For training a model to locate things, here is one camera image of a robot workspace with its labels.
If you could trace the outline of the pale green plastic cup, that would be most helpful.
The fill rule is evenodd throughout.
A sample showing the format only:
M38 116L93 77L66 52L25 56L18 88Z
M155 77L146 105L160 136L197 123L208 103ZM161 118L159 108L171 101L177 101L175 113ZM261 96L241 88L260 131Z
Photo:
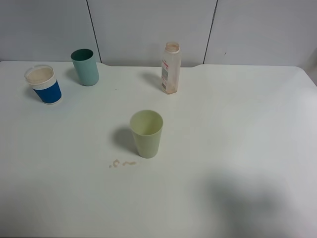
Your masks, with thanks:
M141 110L131 117L130 128L141 157L149 159L157 154L162 127L161 115L152 110Z

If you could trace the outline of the clear plastic drink bottle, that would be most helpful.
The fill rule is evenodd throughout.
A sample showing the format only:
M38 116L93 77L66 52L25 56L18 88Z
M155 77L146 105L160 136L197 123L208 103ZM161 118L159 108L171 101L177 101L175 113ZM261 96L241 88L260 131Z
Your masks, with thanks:
M177 42L166 43L161 66L163 91L166 94L176 93L181 67L181 50Z

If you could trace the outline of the brown liquid spill stain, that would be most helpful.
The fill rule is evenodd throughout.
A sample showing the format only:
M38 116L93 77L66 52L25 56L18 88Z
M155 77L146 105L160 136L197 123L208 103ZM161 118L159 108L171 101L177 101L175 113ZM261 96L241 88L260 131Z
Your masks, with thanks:
M125 161L122 163L118 159L116 159L108 167L109 168L117 168L118 166L131 166L131 165L136 165L136 164L137 164L137 162L134 162L134 161L132 161L132 162Z

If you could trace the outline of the teal plastic cup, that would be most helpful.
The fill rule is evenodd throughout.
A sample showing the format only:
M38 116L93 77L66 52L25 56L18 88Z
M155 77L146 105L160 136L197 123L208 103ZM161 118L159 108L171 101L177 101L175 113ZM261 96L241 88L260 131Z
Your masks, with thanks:
M92 50L78 49L71 54L71 59L82 85L93 86L97 84L99 72Z

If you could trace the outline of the blue sleeved glass cup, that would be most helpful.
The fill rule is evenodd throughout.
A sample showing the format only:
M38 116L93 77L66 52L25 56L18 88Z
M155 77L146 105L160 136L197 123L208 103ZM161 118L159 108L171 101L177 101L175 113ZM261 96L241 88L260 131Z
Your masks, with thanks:
M43 103L52 105L62 99L62 93L51 66L35 65L25 72L24 77Z

